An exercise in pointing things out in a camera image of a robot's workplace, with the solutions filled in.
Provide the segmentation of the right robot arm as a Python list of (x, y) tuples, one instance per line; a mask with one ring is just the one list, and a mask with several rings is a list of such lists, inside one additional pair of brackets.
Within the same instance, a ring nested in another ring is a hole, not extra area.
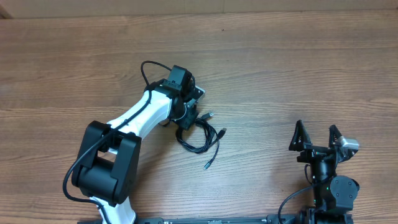
[(290, 199), (311, 190), (314, 205), (305, 207), (287, 223), (353, 223), (348, 212), (354, 207), (360, 186), (354, 179), (338, 175), (336, 168), (359, 151), (359, 142), (343, 136), (335, 125), (331, 125), (328, 146), (315, 146), (303, 122), (298, 120), (289, 150), (300, 153), (297, 161), (305, 164), (309, 186), (289, 195), (282, 202), (277, 214), (278, 222), (283, 222), (282, 207)]

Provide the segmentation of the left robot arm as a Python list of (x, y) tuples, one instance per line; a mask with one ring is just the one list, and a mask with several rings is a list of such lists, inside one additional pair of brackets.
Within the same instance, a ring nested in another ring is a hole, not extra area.
[(134, 223), (129, 192), (137, 173), (142, 140), (161, 121), (188, 130), (198, 116), (197, 102), (205, 91), (191, 72), (177, 65), (166, 79), (147, 84), (142, 98), (120, 117), (91, 122), (76, 161), (65, 181), (78, 187), (83, 203), (97, 206), (98, 223)]

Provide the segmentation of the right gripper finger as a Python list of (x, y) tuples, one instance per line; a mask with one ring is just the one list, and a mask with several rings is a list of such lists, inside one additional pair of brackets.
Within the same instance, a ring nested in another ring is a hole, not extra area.
[(341, 146), (341, 143), (339, 142), (339, 138), (342, 137), (342, 134), (340, 133), (340, 131), (338, 130), (338, 128), (332, 124), (329, 127), (329, 142), (328, 142), (328, 147), (332, 148), (335, 145), (337, 146)]
[(290, 151), (304, 151), (312, 145), (310, 136), (308, 135), (303, 121), (300, 119), (296, 122), (294, 135), (289, 145)]

